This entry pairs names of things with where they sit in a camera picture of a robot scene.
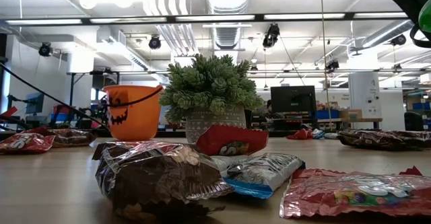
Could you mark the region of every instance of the bucket handle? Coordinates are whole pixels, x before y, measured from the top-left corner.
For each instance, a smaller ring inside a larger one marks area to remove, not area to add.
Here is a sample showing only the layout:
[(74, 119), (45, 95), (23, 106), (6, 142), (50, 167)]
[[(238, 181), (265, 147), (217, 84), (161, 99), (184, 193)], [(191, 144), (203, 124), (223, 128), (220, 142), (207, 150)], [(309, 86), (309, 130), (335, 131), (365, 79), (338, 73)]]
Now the bucket handle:
[(160, 91), (162, 91), (163, 90), (163, 87), (161, 86), (161, 85), (158, 85), (157, 87), (156, 87), (156, 90), (155, 90), (155, 92), (153, 92), (153, 93), (151, 93), (151, 94), (149, 94), (148, 96), (145, 96), (145, 97), (142, 97), (142, 98), (140, 98), (140, 99), (138, 99), (138, 100), (134, 100), (134, 101), (132, 101), (132, 102), (127, 102), (127, 103), (122, 103), (122, 104), (113, 104), (113, 105), (106, 105), (106, 106), (108, 106), (108, 107), (123, 107), (123, 106), (130, 106), (130, 105), (133, 105), (133, 104), (136, 104), (136, 103), (140, 103), (140, 102), (142, 102), (142, 101), (144, 101), (144, 100), (148, 100), (148, 99), (150, 99), (151, 97), (153, 97), (153, 96), (155, 96), (156, 94), (158, 94)]

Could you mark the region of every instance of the chocolate candy bag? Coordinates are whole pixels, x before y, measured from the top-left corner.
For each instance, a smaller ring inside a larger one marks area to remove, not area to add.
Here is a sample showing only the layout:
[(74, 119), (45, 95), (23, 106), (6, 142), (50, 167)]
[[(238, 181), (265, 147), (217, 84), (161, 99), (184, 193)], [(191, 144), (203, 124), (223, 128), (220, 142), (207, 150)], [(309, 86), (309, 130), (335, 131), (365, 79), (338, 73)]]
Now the chocolate candy bag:
[(0, 142), (0, 153), (44, 153), (53, 146), (55, 136), (44, 137), (38, 133), (18, 133)]
[[(416, 168), (407, 171), (417, 174)], [(431, 215), (431, 178), (303, 170), (293, 177), (280, 217), (335, 216), (372, 211), (390, 216)]]
[(195, 146), (162, 141), (99, 145), (96, 179), (116, 214), (134, 221), (177, 223), (204, 216), (198, 200), (233, 191), (208, 156)]
[(337, 138), (343, 145), (364, 149), (418, 151), (431, 148), (429, 132), (342, 130)]
[(305, 163), (296, 156), (265, 153), (229, 167), (224, 179), (239, 194), (265, 199), (298, 168), (305, 168)]
[(92, 133), (75, 129), (53, 129), (50, 132), (56, 135), (53, 148), (88, 146), (96, 139)]

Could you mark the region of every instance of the table surface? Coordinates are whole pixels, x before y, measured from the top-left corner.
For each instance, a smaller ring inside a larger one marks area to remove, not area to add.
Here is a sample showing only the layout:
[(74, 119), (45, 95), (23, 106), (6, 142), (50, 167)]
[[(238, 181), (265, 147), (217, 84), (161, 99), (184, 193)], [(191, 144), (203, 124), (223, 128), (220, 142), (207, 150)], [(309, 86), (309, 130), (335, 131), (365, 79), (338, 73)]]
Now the table surface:
[[(0, 155), (0, 223), (129, 223), (113, 215), (110, 202), (101, 195), (94, 177), (98, 162), (92, 161), (93, 151), (90, 147), (78, 147), (52, 149), (42, 155)], [(296, 155), (306, 162), (307, 168), (392, 174), (415, 165), (424, 175), (431, 175), (431, 152), (361, 150), (334, 140), (285, 138), (270, 139), (259, 153), (264, 152)], [(405, 221), (365, 214), (280, 219), (279, 204), (285, 189), (286, 184), (269, 200), (237, 194), (206, 200), (211, 207), (226, 206), (226, 209), (189, 223), (382, 223), (380, 218), (392, 223)]]

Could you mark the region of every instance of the plant pot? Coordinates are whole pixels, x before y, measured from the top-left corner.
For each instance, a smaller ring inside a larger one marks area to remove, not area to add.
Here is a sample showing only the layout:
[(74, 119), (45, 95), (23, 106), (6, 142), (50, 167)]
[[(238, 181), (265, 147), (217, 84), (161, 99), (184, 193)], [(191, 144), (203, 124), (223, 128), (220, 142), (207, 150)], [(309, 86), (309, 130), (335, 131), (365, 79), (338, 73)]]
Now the plant pot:
[(186, 121), (187, 141), (196, 143), (201, 134), (215, 124), (245, 128), (244, 108), (237, 106), (220, 115), (213, 114), (208, 108), (195, 108)]

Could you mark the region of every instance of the candy wrapper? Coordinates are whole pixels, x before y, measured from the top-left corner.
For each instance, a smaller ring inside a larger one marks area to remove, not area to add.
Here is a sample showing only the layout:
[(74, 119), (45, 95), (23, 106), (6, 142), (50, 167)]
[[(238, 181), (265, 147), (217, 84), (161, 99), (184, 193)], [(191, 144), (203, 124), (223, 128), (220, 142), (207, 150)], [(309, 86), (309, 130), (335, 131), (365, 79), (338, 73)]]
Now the candy wrapper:
[[(414, 167), (408, 174), (420, 174)], [(336, 216), (372, 211), (390, 216), (431, 215), (431, 178), (303, 170), (284, 194), (280, 216)]]
[(417, 151), (431, 148), (429, 132), (342, 130), (337, 138), (344, 145), (365, 149)]
[(222, 177), (228, 176), (228, 168), (233, 165), (238, 165), (248, 159), (247, 155), (239, 156), (211, 156), (211, 159), (217, 165), (218, 170)]
[(222, 208), (209, 209), (198, 200), (233, 191), (214, 162), (192, 145), (161, 141), (102, 144), (96, 179), (112, 200), (114, 212), (142, 223), (178, 223)]
[(47, 129), (45, 126), (25, 130), (23, 133), (38, 133), (44, 136), (54, 135), (53, 148), (88, 146), (96, 139), (92, 133), (75, 129)]
[(266, 199), (298, 168), (305, 168), (305, 163), (296, 156), (265, 153), (229, 167), (224, 179), (239, 194)]
[(235, 126), (213, 125), (197, 140), (197, 146), (208, 156), (250, 155), (264, 149), (268, 132)]
[(44, 153), (53, 146), (55, 136), (44, 137), (38, 133), (18, 133), (0, 143), (0, 153)]

